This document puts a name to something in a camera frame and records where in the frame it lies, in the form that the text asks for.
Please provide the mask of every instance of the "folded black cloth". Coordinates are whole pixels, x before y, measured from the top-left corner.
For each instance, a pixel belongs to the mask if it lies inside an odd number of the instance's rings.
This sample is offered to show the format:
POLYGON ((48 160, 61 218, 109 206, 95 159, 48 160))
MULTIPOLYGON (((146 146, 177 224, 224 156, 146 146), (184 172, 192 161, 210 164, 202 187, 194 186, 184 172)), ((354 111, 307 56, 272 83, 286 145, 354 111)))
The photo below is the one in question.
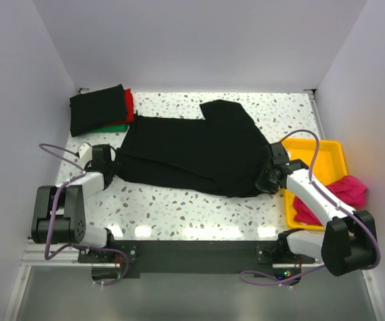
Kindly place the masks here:
POLYGON ((127 118, 122 85, 79 94, 70 99, 70 133, 73 137, 127 118))
POLYGON ((138 116, 120 148, 117 175, 130 182, 253 197, 268 141, 239 103, 200 105, 205 120, 138 116))

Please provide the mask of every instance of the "speckled tabletop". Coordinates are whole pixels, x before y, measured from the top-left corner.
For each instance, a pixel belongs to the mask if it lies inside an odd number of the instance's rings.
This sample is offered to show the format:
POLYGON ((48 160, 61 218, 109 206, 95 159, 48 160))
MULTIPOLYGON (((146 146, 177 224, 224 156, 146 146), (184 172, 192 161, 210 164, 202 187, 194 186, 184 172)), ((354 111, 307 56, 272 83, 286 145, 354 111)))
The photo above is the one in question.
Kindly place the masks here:
MULTIPOLYGON (((139 114, 167 118, 203 118, 201 102, 216 99, 239 102, 269 142, 300 128, 318 134, 306 94, 137 92, 133 97, 139 114)), ((109 143, 117 148, 124 137, 125 133, 70 137, 67 148, 76 152, 83 142, 109 143)), ((308 138, 307 134, 297 137, 308 138)), ((78 173, 72 166, 63 164, 57 182, 78 173)), ((105 191, 86 200, 85 211, 88 224, 108 227, 116 239, 268 240, 276 239, 278 232, 288 229, 281 193, 226 198, 129 183, 118 177, 105 191)))

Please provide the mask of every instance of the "gray floor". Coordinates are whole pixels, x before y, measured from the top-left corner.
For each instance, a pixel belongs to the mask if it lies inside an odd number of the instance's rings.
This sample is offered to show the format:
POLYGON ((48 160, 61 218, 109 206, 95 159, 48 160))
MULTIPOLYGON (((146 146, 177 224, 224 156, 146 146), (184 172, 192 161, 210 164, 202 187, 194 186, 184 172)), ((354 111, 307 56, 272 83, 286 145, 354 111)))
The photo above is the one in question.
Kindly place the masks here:
POLYGON ((289 290, 234 275, 144 274, 93 288, 89 267, 34 267, 18 320, 375 320, 362 273, 321 270, 289 290))

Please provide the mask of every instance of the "green cloth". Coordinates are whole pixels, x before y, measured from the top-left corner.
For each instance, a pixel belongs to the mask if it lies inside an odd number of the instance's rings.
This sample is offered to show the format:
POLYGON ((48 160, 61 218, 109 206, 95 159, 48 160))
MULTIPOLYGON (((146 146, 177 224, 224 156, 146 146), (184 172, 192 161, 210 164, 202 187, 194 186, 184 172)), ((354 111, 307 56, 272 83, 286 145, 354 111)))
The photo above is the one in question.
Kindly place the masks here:
POLYGON ((99 129, 91 130, 89 133, 96 133, 96 132, 126 132, 128 129, 128 124, 118 124, 118 125, 112 125, 107 127, 102 127, 99 129))

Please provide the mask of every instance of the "shirt sleeve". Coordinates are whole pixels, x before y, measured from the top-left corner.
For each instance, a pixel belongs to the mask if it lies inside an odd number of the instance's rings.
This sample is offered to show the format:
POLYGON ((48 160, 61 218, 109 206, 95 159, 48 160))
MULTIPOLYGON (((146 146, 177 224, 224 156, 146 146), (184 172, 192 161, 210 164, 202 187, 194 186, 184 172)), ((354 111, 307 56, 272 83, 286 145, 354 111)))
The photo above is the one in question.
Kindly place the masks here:
POLYGON ((200 105, 204 118, 212 124, 254 126, 253 119, 237 102, 214 100, 200 105))

